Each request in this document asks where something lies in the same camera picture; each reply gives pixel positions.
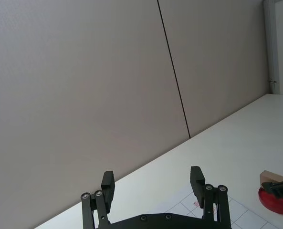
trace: wooden block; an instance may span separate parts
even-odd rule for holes
[[[272,183],[279,183],[283,181],[283,176],[280,176],[278,174],[269,172],[269,171],[263,171],[260,174],[260,185],[262,187],[262,183],[264,182],[272,182]]]

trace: metal hinge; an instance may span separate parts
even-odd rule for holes
[[[277,83],[275,80],[269,80],[270,83]]]

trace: black object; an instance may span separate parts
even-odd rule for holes
[[[102,190],[96,191],[95,194],[81,195],[83,229],[95,229],[94,210],[98,211],[99,229],[231,229],[227,188],[223,185],[216,188],[205,184],[204,175],[198,166],[191,167],[190,183],[199,206],[203,208],[202,219],[159,213],[135,216],[111,224],[107,214],[114,196],[115,180],[113,172],[107,171],[101,183]],[[213,218],[213,204],[217,205],[217,221]]]
[[[273,194],[277,199],[283,198],[283,182],[264,182],[262,186],[267,193]]]

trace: white tabletop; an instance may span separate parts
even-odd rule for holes
[[[283,215],[258,200],[263,170],[283,176],[283,95],[267,94],[211,128],[120,179],[109,220],[148,212],[189,184],[190,166],[200,166],[207,183],[224,184],[229,195],[283,229]],[[37,229],[82,229],[81,203]]]

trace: screw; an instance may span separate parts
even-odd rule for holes
[[[147,216],[142,215],[142,216],[140,217],[140,220],[141,220],[141,221],[146,221],[146,220],[147,220]]]
[[[83,199],[87,199],[88,197],[89,197],[89,194],[84,194],[84,195],[82,196]]]
[[[212,186],[211,185],[206,185],[206,189],[207,190],[212,190]]]
[[[166,214],[166,219],[171,219],[172,216],[170,214]]]
[[[226,187],[225,187],[225,186],[220,186],[219,189],[220,189],[221,191],[226,191]]]

